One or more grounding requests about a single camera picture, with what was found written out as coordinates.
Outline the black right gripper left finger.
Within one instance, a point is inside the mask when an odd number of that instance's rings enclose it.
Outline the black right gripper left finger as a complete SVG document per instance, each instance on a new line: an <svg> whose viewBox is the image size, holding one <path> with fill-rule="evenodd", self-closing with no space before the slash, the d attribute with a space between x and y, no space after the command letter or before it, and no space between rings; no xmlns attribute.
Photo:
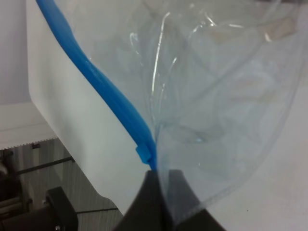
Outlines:
<svg viewBox="0 0 308 231"><path fill-rule="evenodd" d="M158 174L147 171L141 188L115 231L172 231L173 222L160 191Z"/></svg>

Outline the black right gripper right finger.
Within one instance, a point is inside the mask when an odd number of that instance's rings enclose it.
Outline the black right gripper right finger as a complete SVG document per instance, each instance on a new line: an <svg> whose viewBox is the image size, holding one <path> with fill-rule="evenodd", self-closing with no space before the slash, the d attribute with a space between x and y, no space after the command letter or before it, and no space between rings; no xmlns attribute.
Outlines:
<svg viewBox="0 0 308 231"><path fill-rule="evenodd" d="M169 171L167 207L173 231L225 230L201 205L180 170Z"/></svg>

